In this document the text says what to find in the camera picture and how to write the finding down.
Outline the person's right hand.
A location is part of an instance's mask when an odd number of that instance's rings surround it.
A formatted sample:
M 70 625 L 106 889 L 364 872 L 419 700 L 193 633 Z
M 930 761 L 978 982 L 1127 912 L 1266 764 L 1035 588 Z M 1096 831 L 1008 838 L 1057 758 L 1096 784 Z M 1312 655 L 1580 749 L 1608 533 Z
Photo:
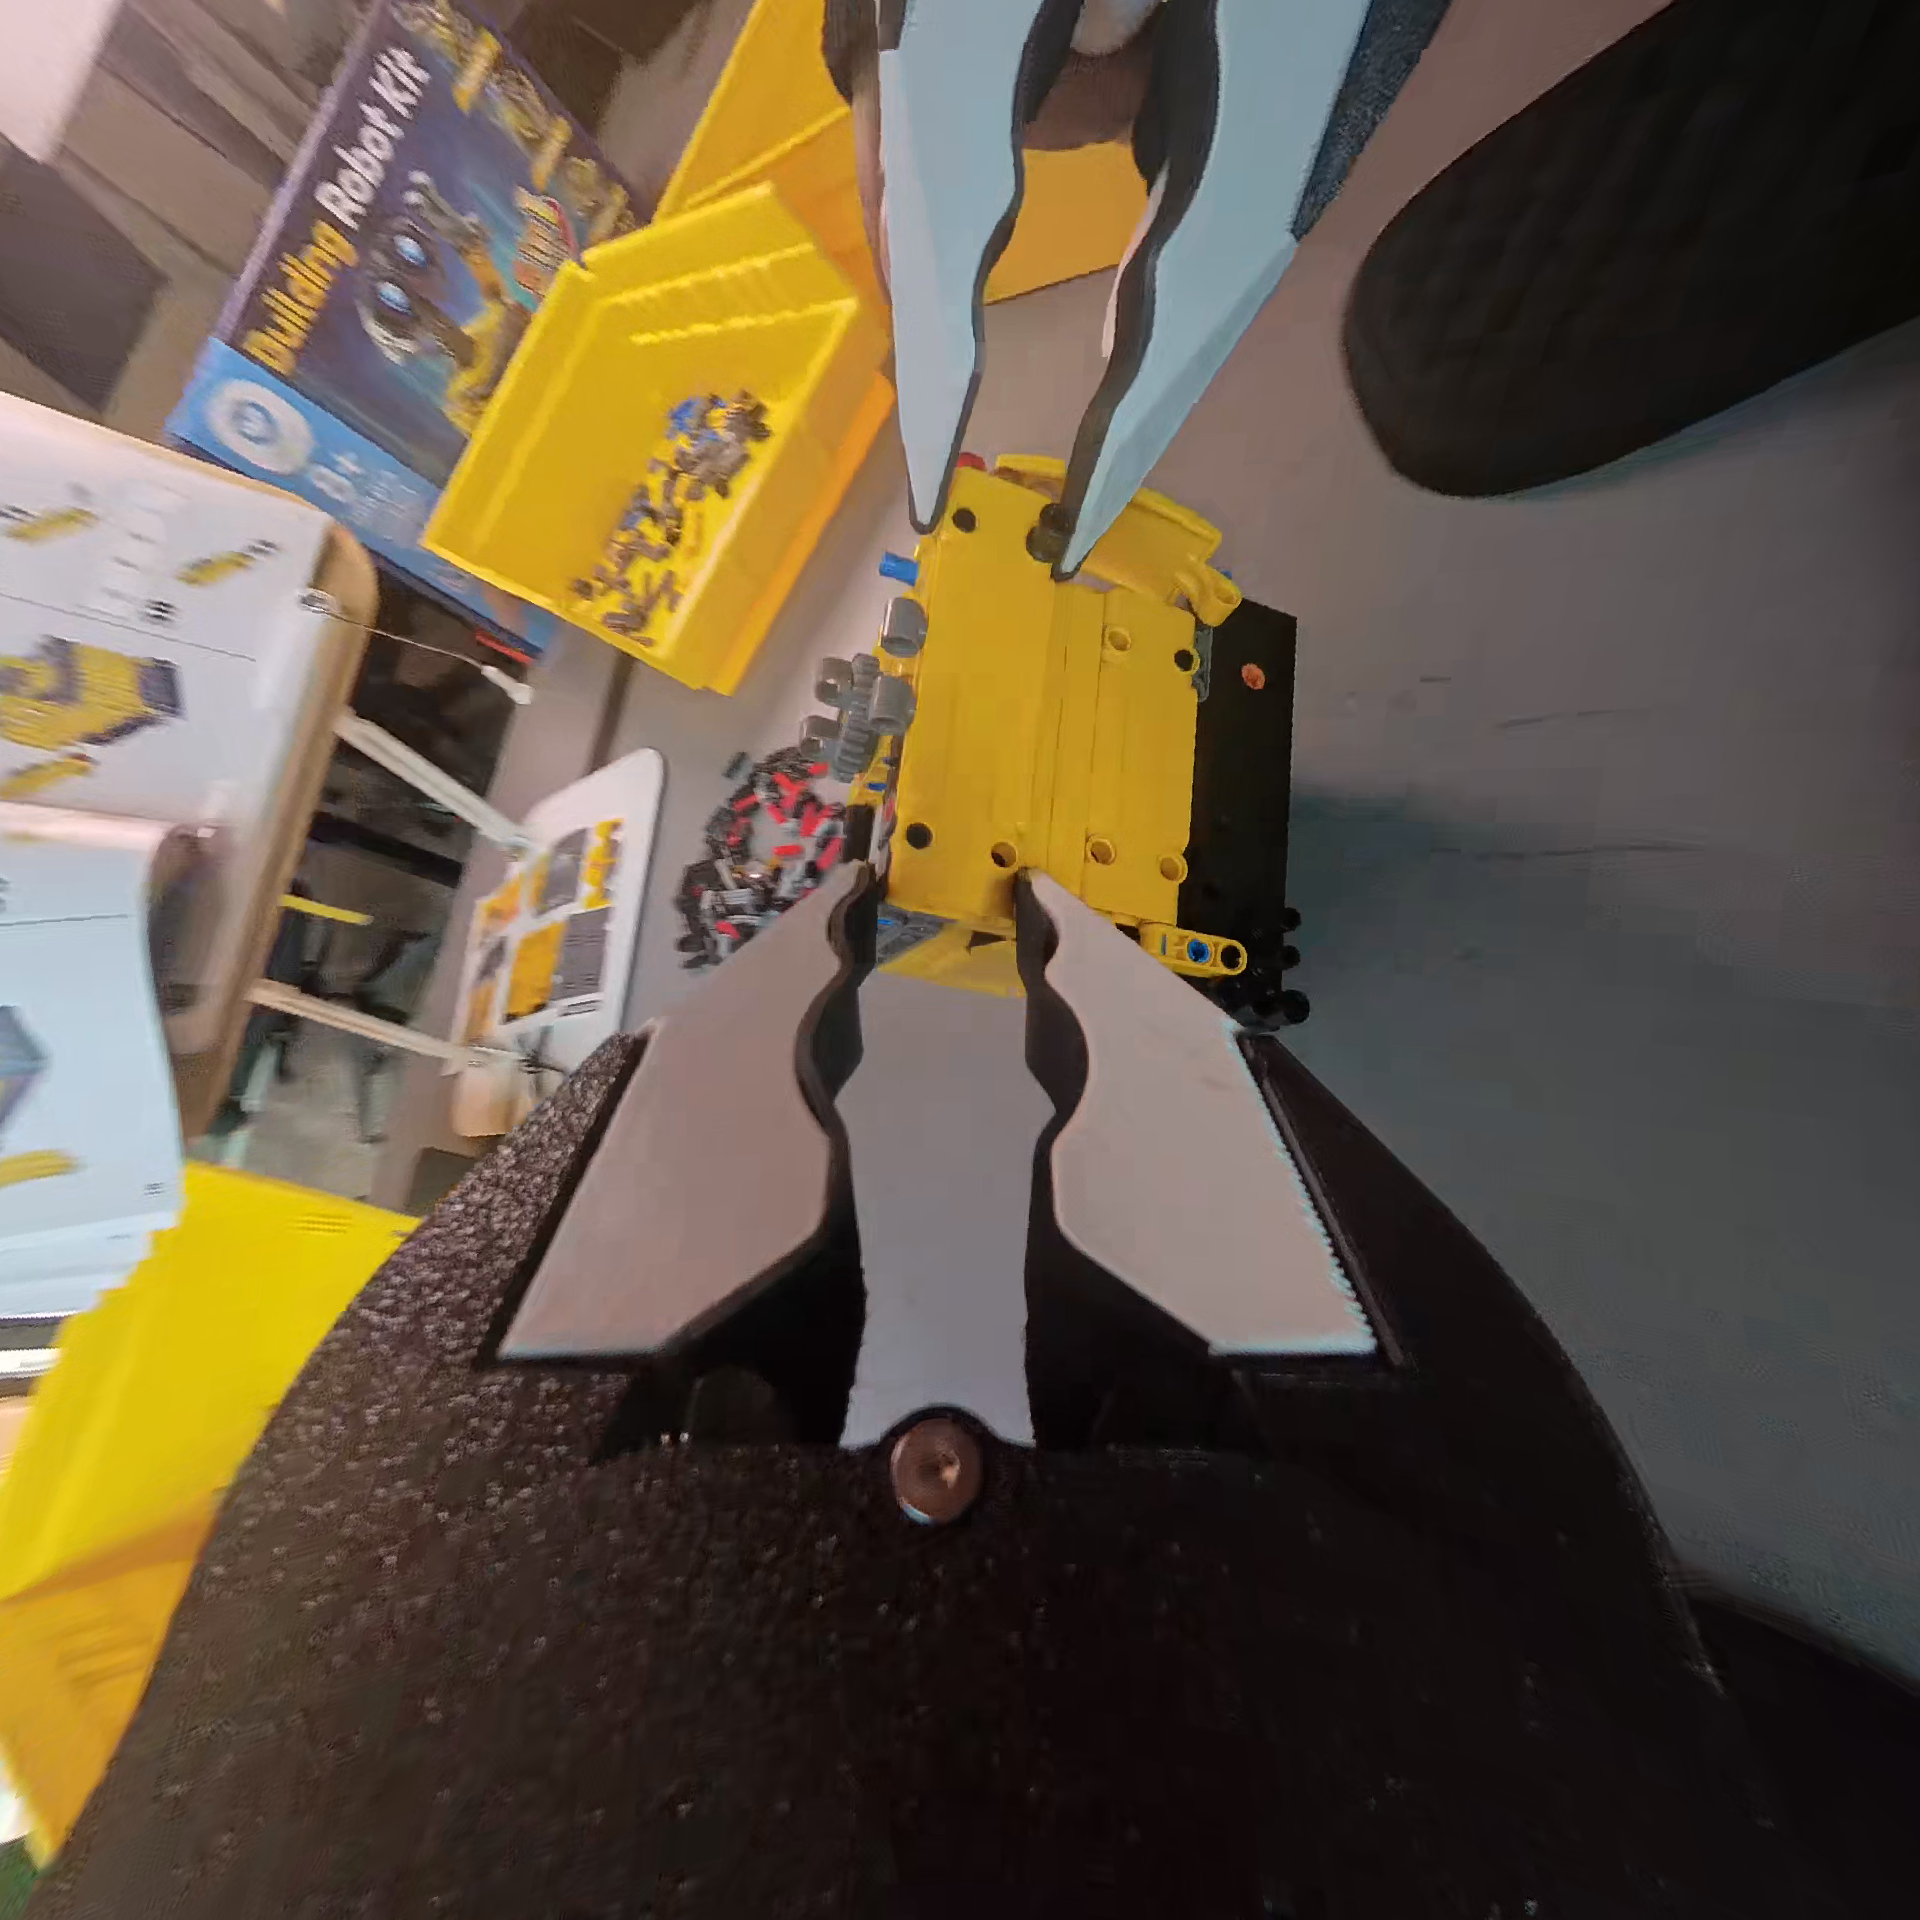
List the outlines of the person's right hand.
M 1129 142 L 1153 70 L 1153 33 L 1105 52 L 1070 50 L 1040 106 L 1023 130 L 1032 152 L 1073 152 Z

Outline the blue lego set box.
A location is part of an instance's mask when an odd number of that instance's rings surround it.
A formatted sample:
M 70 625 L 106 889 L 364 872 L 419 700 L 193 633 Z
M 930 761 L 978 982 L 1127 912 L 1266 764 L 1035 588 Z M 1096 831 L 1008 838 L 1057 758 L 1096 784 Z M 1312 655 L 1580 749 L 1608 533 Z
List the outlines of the blue lego set box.
M 466 5 L 374 5 L 164 436 L 334 516 L 530 663 L 558 618 L 426 545 L 560 268 L 636 228 L 593 137 Z

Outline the yellow parts bin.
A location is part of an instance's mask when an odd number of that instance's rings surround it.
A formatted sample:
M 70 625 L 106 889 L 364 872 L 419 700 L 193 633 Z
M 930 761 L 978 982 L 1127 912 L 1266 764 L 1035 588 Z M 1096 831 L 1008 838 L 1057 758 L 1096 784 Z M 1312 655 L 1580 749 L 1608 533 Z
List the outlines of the yellow parts bin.
M 593 247 L 543 298 L 426 526 L 430 553 L 667 679 L 732 694 L 894 410 L 879 310 L 760 182 Z M 753 388 L 774 438 L 663 642 L 588 629 L 570 585 L 694 392 Z
M 2 1488 L 2 1749 L 49 1864 L 129 1729 L 230 1485 L 415 1216 L 187 1162 L 183 1214 L 71 1319 Z
M 737 39 L 656 216 L 774 185 L 854 281 L 886 310 L 858 208 L 854 117 L 823 56 L 826 1 L 760 1 Z M 1015 233 L 988 277 L 986 298 L 1115 271 L 1146 209 L 1126 142 L 1032 151 Z

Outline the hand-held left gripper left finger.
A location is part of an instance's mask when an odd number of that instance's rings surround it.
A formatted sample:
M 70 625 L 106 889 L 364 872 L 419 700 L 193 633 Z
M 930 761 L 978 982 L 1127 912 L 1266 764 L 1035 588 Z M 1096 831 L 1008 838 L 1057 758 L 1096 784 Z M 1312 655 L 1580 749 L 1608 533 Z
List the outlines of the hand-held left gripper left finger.
M 844 863 L 641 1031 L 497 1340 L 500 1359 L 659 1359 L 826 1246 L 854 1202 L 875 870 Z

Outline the lego sticker sheet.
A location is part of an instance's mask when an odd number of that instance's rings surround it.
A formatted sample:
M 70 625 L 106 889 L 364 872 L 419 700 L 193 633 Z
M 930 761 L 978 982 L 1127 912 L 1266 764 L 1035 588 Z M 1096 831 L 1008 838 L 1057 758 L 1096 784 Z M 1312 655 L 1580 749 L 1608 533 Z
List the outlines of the lego sticker sheet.
M 479 905 L 462 1039 L 499 1045 L 546 1016 L 595 1013 L 610 974 L 619 817 L 567 830 Z

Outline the pile of red black lego pins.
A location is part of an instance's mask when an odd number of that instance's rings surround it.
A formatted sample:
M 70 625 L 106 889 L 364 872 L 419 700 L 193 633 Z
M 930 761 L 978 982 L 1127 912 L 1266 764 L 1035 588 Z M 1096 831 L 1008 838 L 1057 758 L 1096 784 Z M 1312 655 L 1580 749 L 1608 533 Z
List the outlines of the pile of red black lego pins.
M 810 742 L 728 765 L 729 793 L 704 824 L 675 906 L 683 972 L 707 972 L 755 941 L 819 889 L 848 852 L 848 801 Z

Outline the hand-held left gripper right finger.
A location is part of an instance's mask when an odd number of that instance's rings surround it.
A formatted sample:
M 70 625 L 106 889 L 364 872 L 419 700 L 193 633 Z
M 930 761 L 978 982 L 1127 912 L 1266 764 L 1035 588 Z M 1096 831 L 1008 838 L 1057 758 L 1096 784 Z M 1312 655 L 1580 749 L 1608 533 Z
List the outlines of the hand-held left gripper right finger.
M 1377 1358 L 1238 1024 L 1042 870 L 1018 880 L 1018 961 L 1066 1248 L 1210 1358 Z

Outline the yellow lego model black base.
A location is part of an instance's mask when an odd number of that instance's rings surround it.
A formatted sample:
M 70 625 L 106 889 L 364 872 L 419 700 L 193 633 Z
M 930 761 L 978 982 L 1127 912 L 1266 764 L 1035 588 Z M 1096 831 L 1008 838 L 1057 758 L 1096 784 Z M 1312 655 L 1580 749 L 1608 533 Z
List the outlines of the yellow lego model black base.
M 1030 550 L 1049 564 L 1066 464 L 1003 455 L 992 469 L 1046 494 Z M 1086 569 L 1052 576 L 1035 778 L 1047 842 L 1015 880 L 1057 877 L 1230 1018 L 1279 1031 L 1310 1015 L 1292 977 L 1300 913 L 1287 886 L 1299 622 L 1241 596 L 1219 545 L 1212 521 L 1146 489 Z M 1018 998 L 1018 913 L 986 930 L 892 895 L 896 776 L 916 708 L 905 671 L 929 633 L 916 548 L 883 564 L 896 591 L 872 650 L 822 663 L 804 741 L 848 781 L 851 855 L 880 880 L 879 967 Z

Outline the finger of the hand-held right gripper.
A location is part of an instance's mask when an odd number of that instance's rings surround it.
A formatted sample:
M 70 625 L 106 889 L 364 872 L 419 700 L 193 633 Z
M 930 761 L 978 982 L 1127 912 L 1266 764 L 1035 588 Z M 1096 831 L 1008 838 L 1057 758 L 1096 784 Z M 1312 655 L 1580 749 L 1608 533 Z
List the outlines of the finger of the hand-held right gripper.
M 894 314 L 908 513 L 937 529 L 986 367 L 992 264 L 1025 191 L 1035 1 L 875 7 L 880 223 Z
M 1159 9 L 1144 118 L 1158 165 L 1112 289 L 1105 372 L 1066 469 L 1057 581 L 1091 560 L 1279 288 L 1370 9 Z

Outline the lego instruction booklet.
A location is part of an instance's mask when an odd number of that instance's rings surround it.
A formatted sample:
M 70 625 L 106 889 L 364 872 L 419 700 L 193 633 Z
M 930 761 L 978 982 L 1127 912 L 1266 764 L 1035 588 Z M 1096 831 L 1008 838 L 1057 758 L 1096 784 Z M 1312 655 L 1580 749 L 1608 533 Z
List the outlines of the lego instruction booklet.
M 294 495 L 14 394 L 2 456 L 2 1294 L 47 1319 L 180 1217 L 370 573 Z

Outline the heap of dark grey lego parts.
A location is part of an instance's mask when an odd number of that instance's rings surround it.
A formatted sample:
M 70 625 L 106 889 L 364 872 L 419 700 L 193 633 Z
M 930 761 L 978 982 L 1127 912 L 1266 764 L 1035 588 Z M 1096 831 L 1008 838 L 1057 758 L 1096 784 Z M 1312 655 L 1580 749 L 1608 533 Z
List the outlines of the heap of dark grey lego parts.
M 697 390 L 663 416 L 599 560 L 570 585 L 588 629 L 642 650 L 666 639 L 770 438 L 770 408 L 753 388 Z

